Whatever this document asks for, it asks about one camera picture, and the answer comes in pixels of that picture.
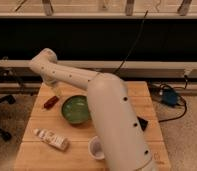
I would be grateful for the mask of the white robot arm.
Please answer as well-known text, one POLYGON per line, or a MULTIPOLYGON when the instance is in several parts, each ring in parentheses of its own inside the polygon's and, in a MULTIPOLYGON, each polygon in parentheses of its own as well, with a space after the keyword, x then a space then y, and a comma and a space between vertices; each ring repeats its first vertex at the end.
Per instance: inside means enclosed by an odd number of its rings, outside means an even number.
POLYGON ((58 65, 49 48, 36 55, 29 67, 48 86, 62 81, 86 91, 109 171, 159 171, 122 79, 111 73, 58 65))

